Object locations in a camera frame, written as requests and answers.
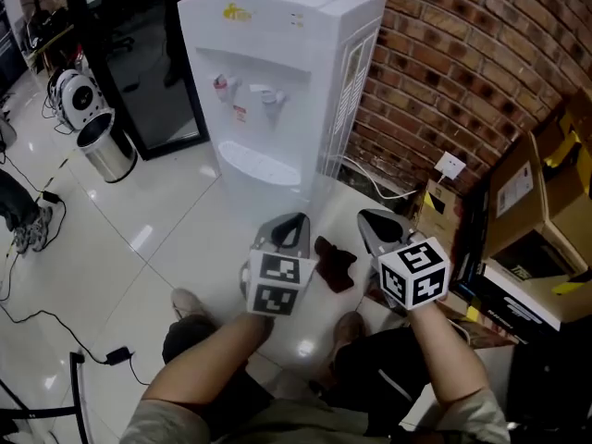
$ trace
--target trash can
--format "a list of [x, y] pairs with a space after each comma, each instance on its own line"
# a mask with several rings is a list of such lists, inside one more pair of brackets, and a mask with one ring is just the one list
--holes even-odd
[[91, 118], [76, 143], [105, 182], [121, 181], [138, 161], [138, 153], [117, 125], [116, 113], [111, 109]]

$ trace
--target power outlet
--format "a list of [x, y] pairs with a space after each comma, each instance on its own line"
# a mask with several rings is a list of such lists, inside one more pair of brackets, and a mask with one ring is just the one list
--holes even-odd
[[459, 158], [448, 152], [444, 152], [440, 160], [436, 163], [436, 170], [450, 179], [455, 179], [466, 166]]

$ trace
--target person's arm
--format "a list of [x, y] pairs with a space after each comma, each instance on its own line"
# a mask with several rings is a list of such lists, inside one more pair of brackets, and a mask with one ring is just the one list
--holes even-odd
[[489, 388], [487, 372], [434, 302], [409, 313], [438, 402], [453, 404]]
[[163, 368], [143, 400], [211, 402], [267, 338], [269, 319], [243, 313]]

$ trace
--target brick wall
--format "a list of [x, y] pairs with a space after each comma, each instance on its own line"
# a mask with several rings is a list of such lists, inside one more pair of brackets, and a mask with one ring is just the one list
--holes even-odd
[[592, 85], [592, 0], [388, 0], [348, 154], [411, 189], [443, 151], [468, 190], [562, 96]]

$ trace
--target brown cloth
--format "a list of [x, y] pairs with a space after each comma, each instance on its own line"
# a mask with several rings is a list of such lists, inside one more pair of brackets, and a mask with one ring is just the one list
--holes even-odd
[[320, 257], [316, 264], [316, 271], [333, 292], [342, 292], [353, 286], [353, 279], [348, 275], [348, 269], [358, 259], [357, 256], [338, 249], [320, 236], [314, 242], [314, 251]]

